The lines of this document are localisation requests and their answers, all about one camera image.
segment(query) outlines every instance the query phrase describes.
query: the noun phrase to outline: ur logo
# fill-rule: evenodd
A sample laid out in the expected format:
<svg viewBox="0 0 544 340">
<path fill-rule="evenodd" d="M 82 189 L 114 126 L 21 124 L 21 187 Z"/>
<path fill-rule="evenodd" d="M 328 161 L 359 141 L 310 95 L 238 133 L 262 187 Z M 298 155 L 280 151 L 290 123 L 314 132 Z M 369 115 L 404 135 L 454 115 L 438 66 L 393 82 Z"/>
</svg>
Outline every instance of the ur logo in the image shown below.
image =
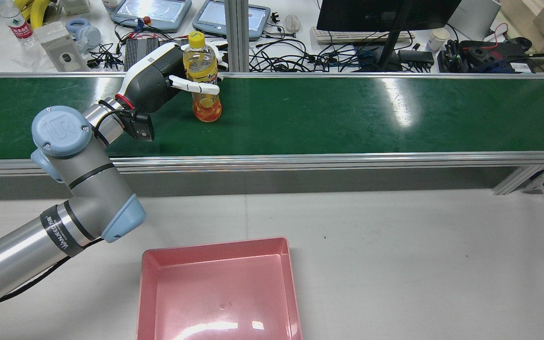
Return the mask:
<svg viewBox="0 0 544 340">
<path fill-rule="evenodd" d="M 73 129 L 73 122 L 71 122 L 71 119 L 66 114 L 45 123 L 45 127 L 50 132 L 50 135 L 56 139 L 67 138 L 69 133 L 77 134 L 77 131 Z"/>
</svg>

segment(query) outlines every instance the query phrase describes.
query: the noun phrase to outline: banana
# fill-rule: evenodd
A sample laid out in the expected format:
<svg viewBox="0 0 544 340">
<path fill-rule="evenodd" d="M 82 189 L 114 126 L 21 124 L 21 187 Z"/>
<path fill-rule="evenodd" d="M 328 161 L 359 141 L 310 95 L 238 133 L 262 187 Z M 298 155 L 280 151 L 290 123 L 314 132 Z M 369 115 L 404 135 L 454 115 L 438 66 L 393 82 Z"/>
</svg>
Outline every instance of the banana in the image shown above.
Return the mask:
<svg viewBox="0 0 544 340">
<path fill-rule="evenodd" d="M 22 16 L 24 17 L 24 20 L 28 21 L 31 18 L 31 9 L 33 8 L 33 4 L 28 4 L 22 11 Z"/>
<path fill-rule="evenodd" d="M 43 16 L 51 0 L 35 0 L 31 7 L 31 27 L 33 29 L 43 26 Z"/>
<path fill-rule="evenodd" d="M 31 0 L 14 0 L 14 3 L 19 10 L 23 10 L 26 6 L 28 6 L 29 2 L 31 2 Z"/>
</svg>

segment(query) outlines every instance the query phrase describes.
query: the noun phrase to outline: robotic arm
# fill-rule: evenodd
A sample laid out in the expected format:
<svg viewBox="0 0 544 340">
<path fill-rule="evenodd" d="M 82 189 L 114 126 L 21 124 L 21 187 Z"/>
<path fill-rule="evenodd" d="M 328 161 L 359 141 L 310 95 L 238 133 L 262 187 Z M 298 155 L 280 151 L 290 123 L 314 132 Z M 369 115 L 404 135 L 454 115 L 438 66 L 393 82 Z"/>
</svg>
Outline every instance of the robotic arm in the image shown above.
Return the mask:
<svg viewBox="0 0 544 340">
<path fill-rule="evenodd" d="M 129 69 L 115 98 L 84 114 L 67 106 L 45 108 L 33 120 L 37 149 L 31 159 L 73 198 L 50 207 L 0 239 L 0 298 L 97 239 L 114 242 L 145 220 L 136 195 L 104 150 L 124 131 L 154 138 L 149 113 L 180 90 L 217 94 L 219 88 L 181 79 L 182 51 L 167 43 Z"/>
</svg>

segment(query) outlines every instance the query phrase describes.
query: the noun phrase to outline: pink tray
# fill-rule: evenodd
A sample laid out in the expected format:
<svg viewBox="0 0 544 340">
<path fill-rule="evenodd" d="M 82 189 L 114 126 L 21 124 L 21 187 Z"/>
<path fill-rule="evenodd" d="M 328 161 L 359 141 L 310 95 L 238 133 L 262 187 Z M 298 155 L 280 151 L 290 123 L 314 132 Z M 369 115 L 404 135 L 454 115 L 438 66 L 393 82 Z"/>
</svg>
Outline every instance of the pink tray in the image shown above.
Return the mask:
<svg viewBox="0 0 544 340">
<path fill-rule="evenodd" d="M 285 238 L 151 249 L 138 340 L 301 340 Z"/>
</svg>

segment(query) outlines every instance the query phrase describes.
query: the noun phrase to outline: yellow bottle cap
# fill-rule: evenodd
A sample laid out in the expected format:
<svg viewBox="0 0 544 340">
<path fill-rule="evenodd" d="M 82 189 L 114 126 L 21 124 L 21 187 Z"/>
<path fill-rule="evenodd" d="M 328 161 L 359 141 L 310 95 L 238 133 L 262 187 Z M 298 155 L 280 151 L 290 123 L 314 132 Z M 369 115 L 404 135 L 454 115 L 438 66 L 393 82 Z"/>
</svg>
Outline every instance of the yellow bottle cap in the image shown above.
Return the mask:
<svg viewBox="0 0 544 340">
<path fill-rule="evenodd" d="M 205 35 L 201 32 L 194 31 L 188 35 L 188 45 L 192 48 L 205 47 Z"/>
</svg>

